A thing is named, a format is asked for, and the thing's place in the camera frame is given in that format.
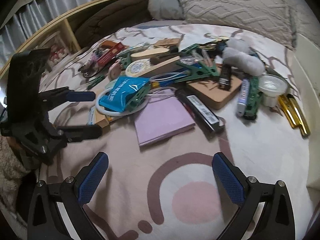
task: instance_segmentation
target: blue packet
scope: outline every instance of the blue packet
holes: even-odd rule
[[[148,82],[149,78],[119,77],[109,94],[100,98],[99,105],[121,113],[127,102]]]

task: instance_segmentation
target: gray curtain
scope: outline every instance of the gray curtain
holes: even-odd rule
[[[59,15],[93,0],[33,0],[0,30],[0,69],[33,33]]]

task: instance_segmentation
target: metal screw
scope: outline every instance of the metal screw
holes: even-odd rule
[[[70,176],[70,177],[67,177],[67,178],[65,179],[65,182],[66,182],[66,183],[71,183],[71,182],[73,182],[73,180],[74,180],[74,177]]]
[[[248,178],[248,180],[251,182],[251,183],[256,183],[257,182],[257,179],[254,177],[254,176],[250,176]]]
[[[280,187],[284,187],[285,186],[285,183],[282,180],[279,180],[278,184],[279,184]]]
[[[45,154],[47,152],[47,147],[45,145],[43,145],[41,147],[41,153]]]
[[[39,180],[38,183],[37,183],[37,186],[38,186],[38,187],[41,187],[41,186],[43,185],[43,183],[44,183],[43,180]]]

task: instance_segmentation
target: gold pen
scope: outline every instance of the gold pen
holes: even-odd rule
[[[282,111],[284,112],[285,117],[288,119],[290,126],[292,129],[297,128],[300,123],[299,123],[299,118],[289,103],[288,98],[285,95],[281,95],[278,98],[279,104],[282,108]]]
[[[293,107],[293,109],[296,112],[297,117],[299,119],[299,129],[300,129],[302,137],[303,138],[309,137],[310,129],[309,129],[307,121],[306,121],[306,119],[300,109],[300,106],[298,105],[297,100],[291,94],[287,94],[287,98],[288,98],[290,105]]]

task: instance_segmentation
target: purple sticky note pad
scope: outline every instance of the purple sticky note pad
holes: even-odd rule
[[[159,93],[173,92],[161,90]],[[194,127],[195,122],[175,96],[152,98],[147,106],[136,113],[134,121],[139,146],[185,132]]]

